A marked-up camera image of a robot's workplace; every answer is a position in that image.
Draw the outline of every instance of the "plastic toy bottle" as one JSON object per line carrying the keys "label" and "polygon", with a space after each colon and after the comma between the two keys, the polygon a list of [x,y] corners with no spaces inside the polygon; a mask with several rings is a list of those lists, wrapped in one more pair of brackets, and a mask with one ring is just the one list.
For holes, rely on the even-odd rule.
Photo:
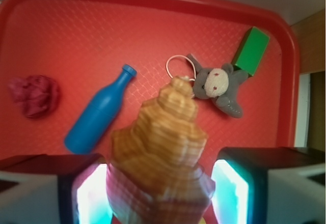
{"label": "plastic toy bottle", "polygon": [[124,65],[122,69],[115,82],[98,91],[69,131],[65,146],[71,152],[90,153],[119,112],[124,90],[137,74],[129,65]]}

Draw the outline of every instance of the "red crumpled fabric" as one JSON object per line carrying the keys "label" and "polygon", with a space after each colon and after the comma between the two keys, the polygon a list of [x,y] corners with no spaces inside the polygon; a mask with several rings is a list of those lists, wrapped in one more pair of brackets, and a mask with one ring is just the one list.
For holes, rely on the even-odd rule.
{"label": "red crumpled fabric", "polygon": [[15,77],[8,84],[14,103],[28,118],[49,114],[58,106],[60,91],[55,80],[44,75]]}

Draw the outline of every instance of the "wooden surface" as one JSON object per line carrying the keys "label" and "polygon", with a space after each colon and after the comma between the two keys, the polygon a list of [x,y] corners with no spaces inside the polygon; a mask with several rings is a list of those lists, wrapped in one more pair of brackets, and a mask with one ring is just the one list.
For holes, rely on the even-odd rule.
{"label": "wooden surface", "polygon": [[325,70],[325,9],[292,26],[301,52],[300,74]]}
{"label": "wooden surface", "polygon": [[325,151],[325,72],[311,74],[308,146]]}

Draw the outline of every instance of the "green box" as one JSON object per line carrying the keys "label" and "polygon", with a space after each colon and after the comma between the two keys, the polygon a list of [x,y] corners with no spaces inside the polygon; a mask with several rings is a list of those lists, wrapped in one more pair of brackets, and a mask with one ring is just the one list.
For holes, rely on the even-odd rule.
{"label": "green box", "polygon": [[256,27],[248,30],[237,50],[232,64],[253,76],[269,42],[269,36]]}

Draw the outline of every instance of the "gray stuffed animal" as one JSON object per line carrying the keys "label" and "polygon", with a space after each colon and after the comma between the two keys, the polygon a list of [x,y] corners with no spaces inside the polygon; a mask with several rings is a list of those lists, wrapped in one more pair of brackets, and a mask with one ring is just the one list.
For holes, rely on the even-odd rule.
{"label": "gray stuffed animal", "polygon": [[191,55],[187,57],[194,63],[197,77],[194,95],[200,99],[211,98],[224,113],[234,118],[242,117],[242,108],[236,101],[239,86],[248,79],[244,70],[233,70],[231,64],[223,64],[221,69],[203,68]]}

